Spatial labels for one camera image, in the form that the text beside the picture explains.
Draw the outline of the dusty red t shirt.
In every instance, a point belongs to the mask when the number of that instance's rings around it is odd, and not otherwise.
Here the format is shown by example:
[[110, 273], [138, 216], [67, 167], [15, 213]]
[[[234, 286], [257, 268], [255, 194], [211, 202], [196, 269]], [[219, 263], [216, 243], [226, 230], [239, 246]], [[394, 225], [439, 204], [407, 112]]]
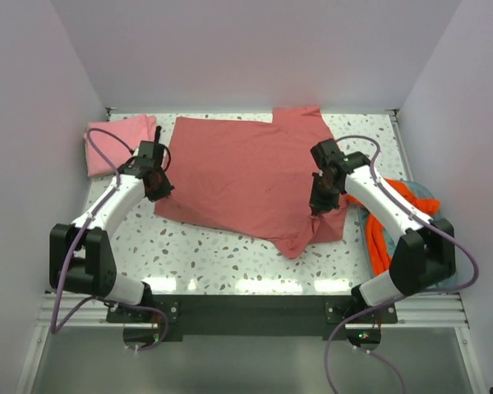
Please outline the dusty red t shirt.
[[174, 189], [156, 215], [270, 241], [289, 259], [310, 243], [340, 241], [347, 214], [316, 217], [311, 148], [332, 138], [318, 107], [276, 108], [270, 122], [179, 117], [167, 176]]

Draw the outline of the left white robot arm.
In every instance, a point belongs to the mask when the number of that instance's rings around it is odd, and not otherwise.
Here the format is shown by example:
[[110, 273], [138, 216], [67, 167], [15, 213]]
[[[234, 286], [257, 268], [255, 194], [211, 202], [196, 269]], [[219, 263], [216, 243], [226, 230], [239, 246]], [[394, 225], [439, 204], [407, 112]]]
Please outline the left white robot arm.
[[144, 282], [117, 271], [111, 239], [142, 200], [168, 197], [174, 189], [166, 176], [171, 163], [167, 146], [143, 141], [115, 169], [104, 193], [70, 224], [57, 224], [49, 235], [49, 281], [58, 295], [71, 292], [125, 304], [136, 322], [148, 320], [154, 302]]

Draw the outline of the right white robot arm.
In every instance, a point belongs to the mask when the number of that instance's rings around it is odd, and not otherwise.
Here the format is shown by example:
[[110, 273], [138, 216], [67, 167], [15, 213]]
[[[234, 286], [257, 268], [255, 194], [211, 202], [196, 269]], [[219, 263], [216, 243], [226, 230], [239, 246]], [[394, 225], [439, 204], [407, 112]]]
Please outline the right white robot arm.
[[345, 154], [329, 139], [311, 148], [311, 155], [319, 169], [313, 174], [311, 213], [328, 213], [339, 207], [341, 195], [350, 195], [395, 244], [389, 268], [351, 290], [349, 311], [355, 320], [369, 322], [379, 305], [432, 290], [455, 274], [454, 228], [448, 220], [434, 220], [409, 203], [364, 153]]

